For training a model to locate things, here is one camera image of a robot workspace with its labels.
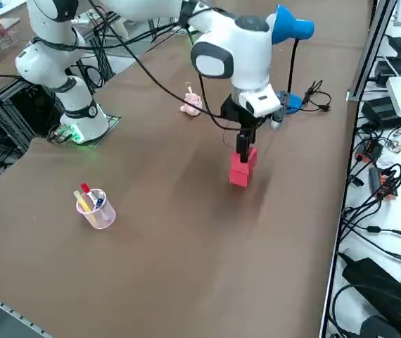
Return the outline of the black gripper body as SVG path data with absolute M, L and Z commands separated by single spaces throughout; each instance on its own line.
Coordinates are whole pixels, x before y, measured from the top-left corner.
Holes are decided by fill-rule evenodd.
M 229 95 L 221 105 L 220 118 L 238 123 L 240 128 L 236 131 L 247 132 L 256 130 L 264 124 L 266 117 L 256 118 L 250 111 L 236 104 L 232 95 Z

